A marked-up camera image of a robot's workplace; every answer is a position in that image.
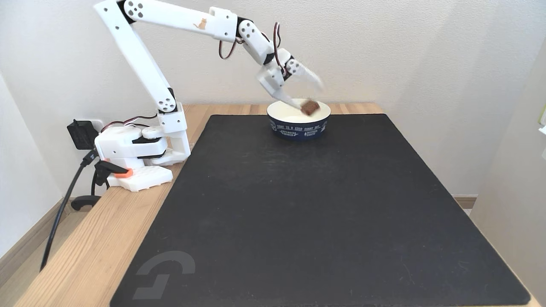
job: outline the navy blue bowl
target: navy blue bowl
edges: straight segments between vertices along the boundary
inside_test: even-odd
[[[317,102],[321,109],[313,115],[307,116],[300,110],[290,107],[284,102],[274,102],[268,107],[268,117],[273,133],[280,138],[287,140],[303,141],[316,139],[326,129],[330,107],[322,102]]]

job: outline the logo on mat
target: logo on mat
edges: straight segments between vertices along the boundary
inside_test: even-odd
[[[195,273],[195,261],[188,253],[181,251],[169,251],[155,255],[146,261],[136,272],[137,275],[148,275],[150,271],[160,263],[165,261],[176,261],[182,266],[182,274]],[[159,274],[153,286],[147,288],[137,288],[133,299],[161,299],[170,274]]]

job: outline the black cable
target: black cable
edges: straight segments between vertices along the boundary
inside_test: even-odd
[[[49,258],[49,252],[51,251],[51,244],[53,243],[53,238],[55,237],[55,232],[57,232],[57,227],[59,226],[59,221],[61,220],[61,215],[64,211],[64,207],[67,205],[68,200],[70,199],[70,195],[72,194],[72,190],[74,189],[74,186],[76,185],[76,181],[80,177],[81,171],[91,164],[93,160],[98,156],[96,150],[91,150],[88,152],[83,160],[80,163],[80,167],[78,168],[78,171],[74,175],[74,178],[72,179],[72,182],[70,183],[70,186],[68,187],[67,193],[64,196],[63,202],[61,202],[61,206],[59,207],[59,211],[57,211],[57,216],[55,216],[55,221],[53,222],[53,227],[51,227],[51,232],[49,233],[48,243],[45,245],[45,251],[44,251],[44,257],[41,259],[41,265],[40,265],[40,271],[42,271],[45,267],[45,265],[48,263]]]
[[[97,185],[97,170],[93,173],[93,179],[91,180],[91,195],[95,195],[95,186]]]

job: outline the cat sticker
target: cat sticker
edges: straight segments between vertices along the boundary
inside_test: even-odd
[[[197,29],[204,30],[205,27],[206,27],[206,19],[205,19],[205,18],[201,19],[201,23],[199,24],[199,26],[196,25],[196,24],[193,24],[193,25],[194,25]]]

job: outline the white wall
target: white wall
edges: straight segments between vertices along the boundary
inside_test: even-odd
[[[0,74],[0,258],[60,198]]]
[[[546,43],[519,98],[470,218],[544,306],[546,304]]]
[[[328,87],[315,97],[378,102],[453,194],[477,194],[546,33],[543,1],[169,1],[229,8],[268,34],[278,20],[282,46]],[[0,69],[59,187],[83,155],[65,129],[72,118],[153,114],[97,2],[0,3]],[[222,61],[210,38],[135,28],[184,102],[271,102],[243,48]],[[75,194],[88,193],[91,171]]]

